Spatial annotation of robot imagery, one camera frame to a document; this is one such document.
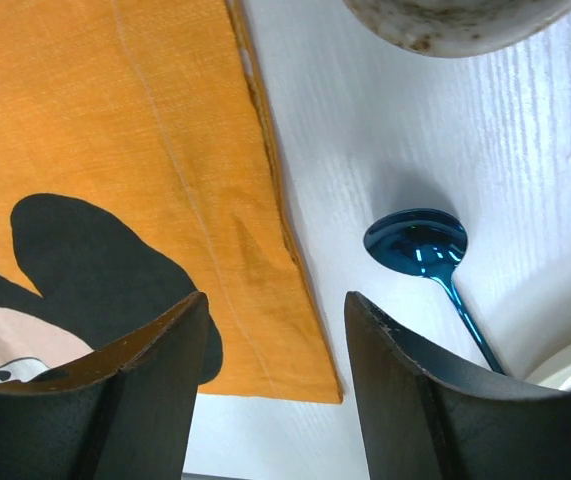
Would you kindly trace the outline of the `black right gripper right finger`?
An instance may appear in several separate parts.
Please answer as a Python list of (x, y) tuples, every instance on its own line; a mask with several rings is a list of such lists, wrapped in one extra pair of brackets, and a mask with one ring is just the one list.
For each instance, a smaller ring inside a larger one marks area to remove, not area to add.
[(373, 479), (571, 479), (571, 392), (471, 363), (359, 292), (346, 338)]

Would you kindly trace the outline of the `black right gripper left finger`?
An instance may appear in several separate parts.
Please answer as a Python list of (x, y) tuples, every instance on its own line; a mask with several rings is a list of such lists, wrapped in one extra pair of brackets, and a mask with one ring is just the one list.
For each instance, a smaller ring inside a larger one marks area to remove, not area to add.
[(0, 383), (0, 479), (178, 479), (209, 328), (193, 293), (29, 382)]

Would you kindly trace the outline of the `blue metallic spoon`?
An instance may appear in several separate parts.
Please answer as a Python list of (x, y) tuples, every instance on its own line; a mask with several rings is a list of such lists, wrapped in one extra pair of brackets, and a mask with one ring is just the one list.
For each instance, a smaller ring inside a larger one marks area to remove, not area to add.
[(505, 373), (454, 283), (455, 270), (468, 246), (466, 230), (457, 218), (431, 208), (402, 210), (374, 222), (366, 230), (363, 242), (369, 255), (382, 266), (438, 283), (490, 369), (499, 374)]

